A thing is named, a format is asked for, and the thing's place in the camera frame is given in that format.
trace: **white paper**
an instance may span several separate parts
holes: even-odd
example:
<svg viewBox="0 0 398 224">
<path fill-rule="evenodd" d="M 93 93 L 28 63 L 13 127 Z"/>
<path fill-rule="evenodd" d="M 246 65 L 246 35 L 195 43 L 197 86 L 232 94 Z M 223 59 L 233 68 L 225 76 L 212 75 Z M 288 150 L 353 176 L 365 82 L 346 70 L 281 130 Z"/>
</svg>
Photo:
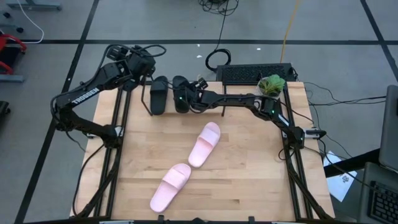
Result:
<svg viewBox="0 0 398 224">
<path fill-rule="evenodd" d="M 329 151 L 327 155 L 332 163 L 341 161 L 341 159 L 335 156 L 331 151 Z M 325 167 L 329 164 L 330 162 L 326 158 L 324 158 L 323 166 Z M 356 171 L 351 171 L 350 174 L 356 177 Z M 332 194 L 340 202 L 344 200 L 344 197 L 346 196 L 349 187 L 354 182 L 354 179 L 350 177 L 348 174 L 341 174 L 334 177 L 329 177 L 326 180 L 328 182 L 330 194 Z"/>
</svg>

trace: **white cable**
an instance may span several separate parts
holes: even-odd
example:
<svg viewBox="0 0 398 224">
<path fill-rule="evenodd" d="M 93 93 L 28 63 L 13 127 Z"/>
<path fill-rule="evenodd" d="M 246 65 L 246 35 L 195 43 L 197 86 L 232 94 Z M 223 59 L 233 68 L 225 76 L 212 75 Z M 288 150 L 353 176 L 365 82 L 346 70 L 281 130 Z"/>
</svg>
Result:
<svg viewBox="0 0 398 224">
<path fill-rule="evenodd" d="M 27 16 L 27 14 L 26 14 L 25 11 L 24 11 L 24 8 L 22 7 L 21 2 L 20 2 L 19 0 L 17 0 L 17 2 L 18 2 L 18 4 L 19 4 L 19 7 L 21 8 L 22 13 L 24 13 L 24 15 L 26 16 L 26 18 L 27 18 L 33 25 L 35 25 L 40 31 L 42 31 L 42 38 L 40 38 L 39 41 L 36 41 L 36 42 L 23 42 L 23 43 L 24 43 L 24 44 L 39 44 L 39 43 L 41 43 L 41 41 L 43 41 L 43 38 L 44 38 L 44 31 L 42 30 L 42 28 L 40 28 L 38 25 L 36 25 L 36 23 L 34 23 L 34 22 L 32 21 L 32 19 L 29 18 L 29 16 Z"/>
</svg>

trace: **yellow cable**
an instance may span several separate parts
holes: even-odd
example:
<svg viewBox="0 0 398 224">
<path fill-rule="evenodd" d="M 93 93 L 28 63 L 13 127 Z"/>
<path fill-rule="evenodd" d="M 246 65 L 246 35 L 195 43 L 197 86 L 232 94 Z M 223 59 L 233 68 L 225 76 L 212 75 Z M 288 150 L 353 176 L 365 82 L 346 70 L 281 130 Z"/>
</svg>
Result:
<svg viewBox="0 0 398 224">
<path fill-rule="evenodd" d="M 293 23 L 294 17 L 296 15 L 296 12 L 297 12 L 297 9 L 299 8 L 300 3 L 301 3 L 301 0 L 296 0 L 296 5 L 294 6 L 293 14 L 290 17 L 289 25 L 287 26 L 287 30 L 286 30 L 286 34 L 285 34 L 285 38 L 284 38 L 284 43 L 282 45 L 282 53 L 280 55 L 280 63 L 282 63 L 282 61 L 284 59 L 286 38 L 287 38 L 287 35 L 289 34 L 290 28 L 292 27 L 292 23 Z"/>
</svg>

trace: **slipper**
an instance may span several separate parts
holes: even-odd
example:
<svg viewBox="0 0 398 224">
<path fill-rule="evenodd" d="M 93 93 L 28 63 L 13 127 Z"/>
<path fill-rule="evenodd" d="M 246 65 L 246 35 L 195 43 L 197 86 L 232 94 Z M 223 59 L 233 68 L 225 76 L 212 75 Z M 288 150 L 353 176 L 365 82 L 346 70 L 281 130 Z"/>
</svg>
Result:
<svg viewBox="0 0 398 224">
<path fill-rule="evenodd" d="M 155 78 L 150 87 L 150 111 L 154 115 L 161 115 L 166 108 L 167 93 L 167 78 L 160 76 Z"/>
<path fill-rule="evenodd" d="M 155 195 L 152 197 L 150 208 L 157 213 L 163 212 L 187 183 L 190 175 L 191 167 L 188 165 L 177 164 L 173 166 L 163 177 Z"/>
<path fill-rule="evenodd" d="M 220 127 L 214 122 L 207 123 L 189 155 L 189 164 L 196 168 L 202 166 L 214 147 L 216 147 L 220 136 Z"/>
<path fill-rule="evenodd" d="M 174 106 L 178 113 L 188 113 L 189 106 L 185 102 L 185 89 L 184 86 L 189 85 L 189 81 L 180 75 L 173 78 L 173 88 L 180 90 L 173 90 L 174 94 Z"/>
</svg>

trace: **potted plant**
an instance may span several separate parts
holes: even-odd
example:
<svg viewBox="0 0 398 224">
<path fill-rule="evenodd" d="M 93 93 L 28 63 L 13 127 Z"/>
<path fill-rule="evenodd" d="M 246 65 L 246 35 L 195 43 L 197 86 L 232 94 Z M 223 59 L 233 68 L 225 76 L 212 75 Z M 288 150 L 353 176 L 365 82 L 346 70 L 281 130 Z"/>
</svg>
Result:
<svg viewBox="0 0 398 224">
<path fill-rule="evenodd" d="M 257 84 L 257 92 L 259 95 L 269 96 L 278 99 L 280 92 L 283 90 L 286 81 L 278 75 L 271 75 L 262 78 Z"/>
</svg>

